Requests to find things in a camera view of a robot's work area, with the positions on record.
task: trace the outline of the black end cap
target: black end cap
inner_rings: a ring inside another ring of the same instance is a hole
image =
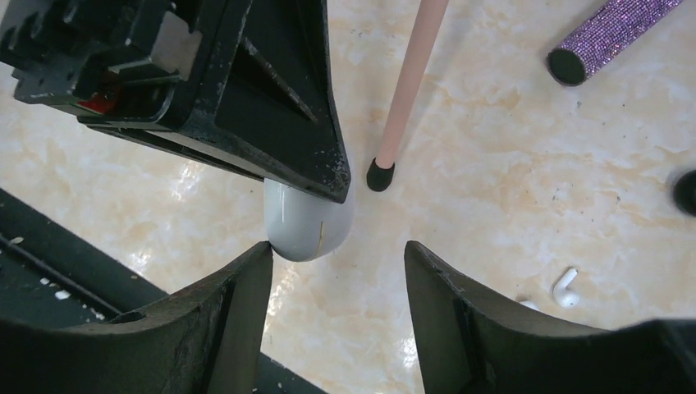
[[[687,172],[675,183],[672,198],[682,212],[696,216],[696,170]]]
[[[392,184],[396,163],[392,164],[391,168],[384,169],[380,168],[375,160],[372,159],[368,170],[368,187],[372,191],[384,191]]]

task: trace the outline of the black object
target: black object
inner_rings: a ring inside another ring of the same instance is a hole
[[[552,50],[546,59],[548,70],[560,84],[577,86],[585,82],[585,67],[583,61],[566,49]]]
[[[615,332],[520,305],[411,241],[406,285],[427,393],[694,393],[696,322]]]
[[[12,0],[15,98],[338,203],[350,169],[325,0]]]
[[[696,170],[684,174],[672,189],[676,206],[691,216],[696,216]]]
[[[392,184],[392,179],[394,178],[394,168],[396,168],[396,163],[391,165],[391,168],[384,169],[377,165],[377,159],[372,159],[370,168],[368,170],[368,187],[372,191],[384,191]]]
[[[222,364],[240,373],[234,382],[224,382],[223,392],[240,385],[246,390],[255,381],[259,394],[323,394],[259,354],[270,258],[268,244],[260,243],[211,277],[167,297],[0,190],[0,377],[7,387],[26,393],[200,392],[187,391],[186,384],[202,387],[214,381],[214,365]],[[50,283],[42,284],[43,278]],[[60,290],[71,296],[58,300],[54,293]],[[228,322],[225,317],[235,313],[245,318]],[[230,335],[232,342],[225,339]],[[216,352],[249,358],[234,368],[234,360],[215,360]],[[178,372],[167,377],[174,364]],[[171,390],[165,390],[166,384]]]

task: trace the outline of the black rubber cap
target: black rubber cap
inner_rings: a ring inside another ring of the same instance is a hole
[[[372,191],[384,191],[392,184],[392,179],[394,178],[394,167],[396,164],[392,164],[391,168],[384,169],[380,168],[372,159],[372,164],[370,164],[370,169],[368,170],[368,187]]]
[[[548,71],[559,83],[577,86],[585,82],[585,66],[578,55],[565,49],[554,49],[546,59]]]
[[[696,216],[696,170],[687,172],[675,183],[672,198],[682,212]]]

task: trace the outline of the white debris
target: white debris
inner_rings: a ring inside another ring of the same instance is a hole
[[[89,308],[89,311],[91,311],[92,314],[99,320],[104,320],[104,315],[94,310],[94,308]]]
[[[65,300],[65,299],[67,299],[67,298],[70,298],[70,293],[68,293],[68,292],[65,291],[65,290],[61,290],[61,291],[56,291],[55,296],[56,296],[56,298],[58,298],[59,300]]]

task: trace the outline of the white earbud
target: white earbud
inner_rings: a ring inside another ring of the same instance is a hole
[[[338,248],[353,222],[358,181],[353,176],[345,203],[337,204],[264,179],[263,215],[276,253],[290,261],[310,261]]]
[[[520,304],[526,306],[527,308],[534,309],[537,312],[539,311],[539,307],[532,300],[520,301]]]
[[[574,308],[580,302],[580,296],[578,293],[568,288],[568,285],[570,285],[577,275],[577,269],[572,267],[568,268],[561,279],[559,279],[558,282],[556,282],[556,285],[553,286],[553,299],[562,308]]]

